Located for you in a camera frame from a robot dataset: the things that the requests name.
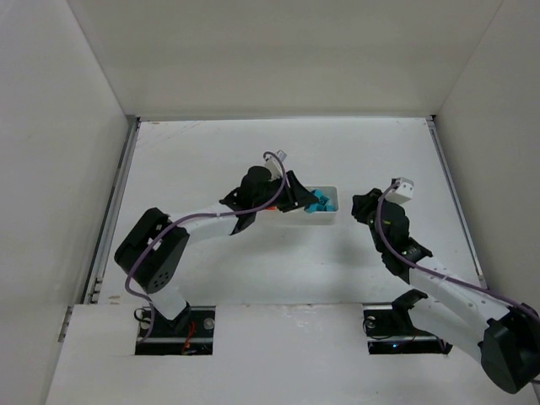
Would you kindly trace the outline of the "aluminium table rail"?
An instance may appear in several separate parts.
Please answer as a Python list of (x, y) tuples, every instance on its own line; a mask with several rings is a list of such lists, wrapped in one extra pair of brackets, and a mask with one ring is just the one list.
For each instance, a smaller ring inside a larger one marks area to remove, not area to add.
[(478, 260), (478, 254), (477, 254), (474, 242), (473, 242), (473, 238), (472, 238), (470, 229), (468, 227), (467, 221), (465, 219), (465, 215), (464, 215), (464, 212), (462, 210), (462, 205), (461, 205), (460, 199), (458, 197), (454, 181), (453, 181), (452, 176), (451, 176), (451, 171), (450, 171), (449, 165), (447, 163), (444, 150), (442, 148), (440, 137), (439, 137), (439, 134), (438, 134), (438, 131), (437, 131), (435, 118), (436, 118), (436, 116), (427, 116), (425, 118), (425, 120), (427, 122), (429, 133), (430, 133), (430, 136), (432, 138), (433, 144), (435, 146), (435, 151), (436, 151), (436, 153), (437, 153), (437, 155), (439, 157), (440, 165), (441, 165), (442, 170), (444, 172), (444, 176), (445, 176), (447, 186), (448, 186), (448, 188), (450, 190), (451, 199), (453, 201), (455, 210), (456, 210), (458, 218), (459, 218), (459, 223), (460, 223), (460, 226), (462, 228), (462, 233), (464, 234), (466, 242), (467, 242), (467, 248), (469, 250), (469, 255), (472, 258), (473, 266), (474, 266), (474, 269), (476, 271), (478, 281), (480, 282), (481, 287), (487, 288), (488, 285), (486, 283), (486, 278), (485, 278), (485, 275), (483, 273), (483, 269), (481, 267), (480, 261)]
[(84, 279), (84, 284), (79, 289), (80, 293), (78, 294), (78, 298), (66, 309), (62, 327), (57, 339), (59, 343), (62, 343), (67, 336), (68, 325), (75, 305), (92, 305), (97, 304), (99, 301), (100, 289), (103, 284), (107, 261), (111, 251), (113, 235), (116, 228), (122, 198), (127, 184), (128, 173), (131, 168), (132, 157), (134, 155), (136, 141), (138, 139), (138, 131), (141, 124), (139, 116), (128, 115), (126, 116), (126, 119), (127, 134), (125, 136), (120, 158), (116, 167), (105, 213), (100, 224), (100, 232), (94, 246), (93, 256)]

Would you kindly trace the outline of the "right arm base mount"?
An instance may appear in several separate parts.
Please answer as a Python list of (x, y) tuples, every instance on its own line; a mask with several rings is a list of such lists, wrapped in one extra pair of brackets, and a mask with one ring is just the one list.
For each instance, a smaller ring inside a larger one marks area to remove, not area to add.
[(391, 303), (366, 305), (362, 327), (369, 354), (449, 354), (453, 349), (450, 343), (418, 329), (409, 316), (414, 305), (427, 298), (426, 293), (412, 289)]

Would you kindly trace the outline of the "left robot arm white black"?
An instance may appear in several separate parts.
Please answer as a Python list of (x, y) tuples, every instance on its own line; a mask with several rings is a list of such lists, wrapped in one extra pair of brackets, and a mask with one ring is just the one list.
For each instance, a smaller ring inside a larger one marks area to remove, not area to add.
[(149, 297), (157, 314), (170, 324), (182, 323), (189, 304), (170, 283), (187, 247), (243, 232), (261, 209), (287, 213), (315, 203), (316, 196), (292, 170), (272, 178), (268, 168), (252, 166), (240, 185), (219, 202), (189, 213), (178, 224), (158, 208), (148, 209), (116, 249), (114, 261)]

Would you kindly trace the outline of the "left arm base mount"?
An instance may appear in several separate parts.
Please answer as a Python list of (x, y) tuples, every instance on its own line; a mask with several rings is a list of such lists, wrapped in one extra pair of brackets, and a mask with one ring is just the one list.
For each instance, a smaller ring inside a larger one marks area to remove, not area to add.
[(179, 321), (168, 321), (158, 312), (152, 328), (149, 307), (137, 308), (135, 354), (139, 356), (209, 356), (213, 354), (215, 306), (193, 306)]

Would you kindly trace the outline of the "right aluminium table rail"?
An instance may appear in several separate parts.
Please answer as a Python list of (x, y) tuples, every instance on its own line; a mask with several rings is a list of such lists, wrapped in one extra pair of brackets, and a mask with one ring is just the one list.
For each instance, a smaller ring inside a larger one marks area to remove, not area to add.
[(435, 151), (436, 151), (436, 153), (437, 153), (437, 155), (439, 157), (440, 165), (441, 165), (442, 170), (444, 172), (444, 176), (445, 176), (447, 186), (448, 186), (448, 188), (450, 190), (451, 199), (453, 201), (455, 210), (456, 210), (458, 218), (459, 218), (459, 223), (460, 223), (460, 226), (462, 228), (462, 233), (464, 234), (466, 242), (467, 242), (467, 248), (469, 250), (469, 255), (472, 258), (473, 266), (474, 266), (474, 269), (476, 271), (478, 281), (480, 282), (481, 287), (487, 288), (488, 285), (486, 283), (486, 278), (485, 278), (485, 275), (483, 273), (483, 269), (481, 267), (480, 261), (478, 260), (478, 254), (477, 254), (474, 242), (473, 242), (473, 238), (472, 238), (470, 229), (468, 227), (467, 221), (465, 219), (465, 215), (464, 215), (464, 212), (462, 210), (462, 205), (461, 205), (460, 199), (458, 197), (454, 181), (453, 181), (452, 176), (451, 176), (451, 171), (450, 171), (449, 165), (447, 163), (444, 150), (442, 148), (440, 137), (439, 137), (439, 134), (438, 134), (438, 131), (437, 131), (435, 118), (436, 118), (436, 116), (427, 116), (425, 118), (425, 120), (427, 122), (429, 133), (430, 133), (430, 136), (432, 138), (433, 144), (435, 146)]

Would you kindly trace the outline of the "white three-compartment tray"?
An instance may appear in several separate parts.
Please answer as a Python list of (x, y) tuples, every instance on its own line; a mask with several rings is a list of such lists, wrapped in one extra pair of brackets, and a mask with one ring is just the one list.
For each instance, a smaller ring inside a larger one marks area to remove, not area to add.
[(317, 210), (296, 209), (288, 213), (267, 209), (256, 216), (256, 221), (270, 225), (329, 225), (335, 222), (339, 211), (338, 189), (335, 186), (306, 186), (310, 192), (316, 191), (318, 197), (325, 197), (327, 203)]

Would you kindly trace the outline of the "blue lego block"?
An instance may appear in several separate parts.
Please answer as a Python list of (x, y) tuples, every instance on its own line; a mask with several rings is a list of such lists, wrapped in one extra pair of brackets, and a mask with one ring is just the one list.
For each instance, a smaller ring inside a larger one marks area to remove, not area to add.
[(304, 208), (306, 213), (315, 213), (322, 211), (321, 205), (319, 203), (313, 203)]
[(313, 204), (313, 209), (316, 211), (325, 211), (330, 199), (319, 189), (312, 190), (311, 194), (317, 198), (317, 202)]

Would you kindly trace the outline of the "left aluminium table rail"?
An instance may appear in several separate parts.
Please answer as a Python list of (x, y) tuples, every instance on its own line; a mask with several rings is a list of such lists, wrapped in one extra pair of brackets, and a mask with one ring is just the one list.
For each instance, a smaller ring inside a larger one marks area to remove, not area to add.
[(84, 279), (84, 284), (79, 289), (80, 293), (78, 294), (78, 298), (66, 309), (62, 327), (57, 339), (59, 343), (62, 343), (67, 336), (68, 325), (75, 305), (92, 305), (97, 304), (99, 301), (100, 289), (103, 284), (107, 261), (111, 251), (113, 235), (116, 228), (122, 198), (127, 184), (128, 173), (131, 168), (132, 157), (134, 155), (136, 141), (138, 139), (138, 131), (141, 124), (139, 116), (128, 115), (126, 116), (126, 119), (127, 134), (125, 136), (120, 158), (116, 167), (105, 213), (100, 224), (100, 232), (94, 246), (93, 256)]

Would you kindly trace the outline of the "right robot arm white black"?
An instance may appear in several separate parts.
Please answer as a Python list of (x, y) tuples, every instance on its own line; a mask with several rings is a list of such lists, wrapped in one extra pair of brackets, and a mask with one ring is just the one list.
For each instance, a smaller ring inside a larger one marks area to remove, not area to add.
[(402, 328), (434, 335), (477, 361), (502, 391), (516, 394), (539, 376), (539, 314), (454, 275), (409, 232), (403, 204), (412, 187), (394, 180), (352, 198), (353, 218), (368, 226), (385, 268), (409, 286), (392, 302)]

